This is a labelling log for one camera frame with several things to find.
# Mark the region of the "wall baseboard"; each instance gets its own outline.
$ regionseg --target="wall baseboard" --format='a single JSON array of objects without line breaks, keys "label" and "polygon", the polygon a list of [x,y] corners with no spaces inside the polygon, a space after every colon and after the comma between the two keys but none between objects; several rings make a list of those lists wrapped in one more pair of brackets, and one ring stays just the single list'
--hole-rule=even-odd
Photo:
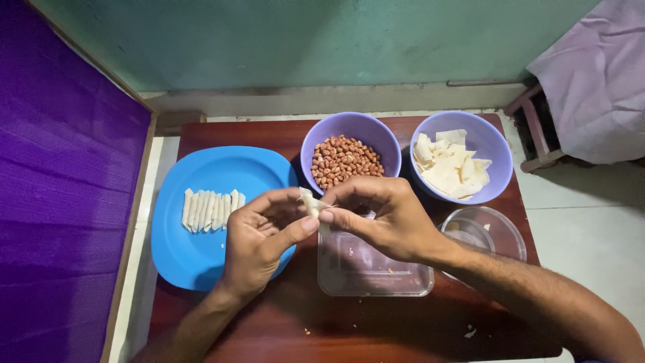
[{"label": "wall baseboard", "polygon": [[526,90],[522,83],[447,86],[444,83],[386,86],[245,88],[140,92],[158,112],[197,110],[207,117],[330,114],[342,111],[493,109]]}]

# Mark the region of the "forearm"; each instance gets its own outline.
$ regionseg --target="forearm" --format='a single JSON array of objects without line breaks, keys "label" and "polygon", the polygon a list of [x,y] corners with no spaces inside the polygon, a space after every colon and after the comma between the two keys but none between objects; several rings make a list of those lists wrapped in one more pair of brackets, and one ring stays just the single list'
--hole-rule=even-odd
[{"label": "forearm", "polygon": [[549,336],[577,357],[644,361],[639,334],[616,309],[580,284],[537,266],[457,246],[430,261]]},{"label": "forearm", "polygon": [[225,289],[216,287],[175,329],[149,342],[132,363],[201,362],[245,303]]}]

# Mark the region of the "floor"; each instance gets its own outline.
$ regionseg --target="floor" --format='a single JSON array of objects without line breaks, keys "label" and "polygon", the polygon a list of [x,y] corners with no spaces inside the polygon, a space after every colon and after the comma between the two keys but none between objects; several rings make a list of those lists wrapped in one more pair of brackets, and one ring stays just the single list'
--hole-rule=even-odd
[{"label": "floor", "polygon": [[[467,110],[494,112],[494,110]],[[375,112],[376,117],[436,112]],[[497,112],[513,151],[515,173],[542,266],[570,277],[626,315],[645,337],[645,168],[627,163],[582,169],[557,165],[524,174],[524,155],[512,120]],[[320,119],[327,115],[209,118],[209,122]],[[110,362],[126,362],[146,342],[157,271],[150,258],[156,194],[175,163],[179,138],[155,138]],[[568,352],[549,359],[504,362],[571,363]]]}]

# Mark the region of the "purple board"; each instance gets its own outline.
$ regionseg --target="purple board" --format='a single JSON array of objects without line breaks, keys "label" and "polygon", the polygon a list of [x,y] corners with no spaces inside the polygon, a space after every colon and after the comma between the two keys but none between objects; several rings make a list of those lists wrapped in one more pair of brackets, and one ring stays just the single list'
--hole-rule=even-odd
[{"label": "purple board", "polygon": [[0,362],[98,362],[150,113],[0,0]]}]

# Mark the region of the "plastic container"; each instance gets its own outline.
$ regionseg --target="plastic container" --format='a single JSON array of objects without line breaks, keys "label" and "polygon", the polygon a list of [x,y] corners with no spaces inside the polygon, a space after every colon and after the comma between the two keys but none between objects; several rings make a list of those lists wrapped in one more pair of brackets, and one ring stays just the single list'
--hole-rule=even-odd
[{"label": "plastic container", "polygon": [[350,233],[318,235],[318,285],[327,295],[426,296],[434,281],[432,268],[392,260]]},{"label": "plastic container", "polygon": [[526,245],[520,232],[513,222],[495,209],[482,206],[457,209],[439,229],[464,243],[526,262]]},{"label": "plastic container", "polygon": [[399,176],[401,171],[401,148],[392,131],[379,120],[358,112],[341,112],[318,121],[304,137],[300,149],[300,164],[304,177],[312,189],[320,195],[323,190],[316,185],[312,177],[312,159],[316,144],[326,138],[345,135],[347,138],[361,140],[381,155],[384,176]]},{"label": "plastic container", "polygon": [[[437,132],[456,129],[464,129],[468,132],[466,150],[477,151],[474,158],[493,161],[486,170],[490,177],[490,183],[475,193],[470,200],[458,200],[438,193],[421,178],[414,165],[414,145],[417,144],[420,133],[427,134],[430,140],[436,141],[435,134]],[[498,197],[508,186],[513,174],[513,158],[504,136],[485,119],[463,111],[445,111],[426,118],[412,134],[410,163],[412,163],[412,178],[424,192],[440,200],[468,205],[486,203]]]}]

